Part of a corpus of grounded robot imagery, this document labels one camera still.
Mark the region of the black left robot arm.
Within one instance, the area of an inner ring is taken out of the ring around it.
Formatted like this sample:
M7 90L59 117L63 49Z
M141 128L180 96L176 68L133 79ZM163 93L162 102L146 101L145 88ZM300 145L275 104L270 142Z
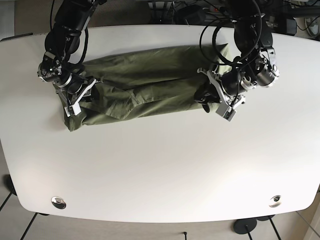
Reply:
M271 87L279 76L276 53L273 48L271 29L264 19L262 5L257 0L227 0L227 13L215 27L211 46L214 59L203 56L217 68L228 66L230 71L199 68L198 73L208 77L194 94L194 101L209 113L210 104L217 104L216 113L227 121L236 114L236 108L246 102L244 93L256 87ZM233 24L234 43L240 55L228 60L218 49L217 36L220 29Z

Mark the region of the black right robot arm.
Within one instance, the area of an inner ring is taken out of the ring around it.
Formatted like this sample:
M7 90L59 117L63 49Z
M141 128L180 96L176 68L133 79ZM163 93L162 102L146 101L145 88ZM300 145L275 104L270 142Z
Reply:
M81 112L81 101L98 98L95 84L99 81L82 73L89 43L88 23L99 4L100 0L64 0L56 15L50 16L50 32L37 75L55 85L67 117Z

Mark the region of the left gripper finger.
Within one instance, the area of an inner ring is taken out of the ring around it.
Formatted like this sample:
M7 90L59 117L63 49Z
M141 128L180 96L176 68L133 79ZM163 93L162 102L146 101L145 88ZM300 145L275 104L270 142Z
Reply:
M219 104L220 97L215 89L198 89L194 94L194 101L201 104L206 113L210 112L210 104Z

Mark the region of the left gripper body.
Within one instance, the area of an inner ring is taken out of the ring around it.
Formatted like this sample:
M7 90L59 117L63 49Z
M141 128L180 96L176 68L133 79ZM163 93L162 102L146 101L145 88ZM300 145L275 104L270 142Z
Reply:
M197 69L198 74L204 74L208 77L208 81L205 82L198 89L211 90L215 89L220 97L220 103L215 112L226 119L231 121L237 113L236 108L241 104L246 103L246 97L243 94L236 93L235 96L229 95L224 89L222 84L222 75L212 70L206 70L204 68Z

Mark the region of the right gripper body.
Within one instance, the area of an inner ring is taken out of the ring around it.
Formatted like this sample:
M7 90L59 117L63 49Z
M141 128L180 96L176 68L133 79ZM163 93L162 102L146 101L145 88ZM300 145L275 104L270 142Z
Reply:
M81 102L90 103L98 100L97 83L98 80L92 76L82 80L71 78L65 85L55 90L62 100L67 117L77 116L81 113Z

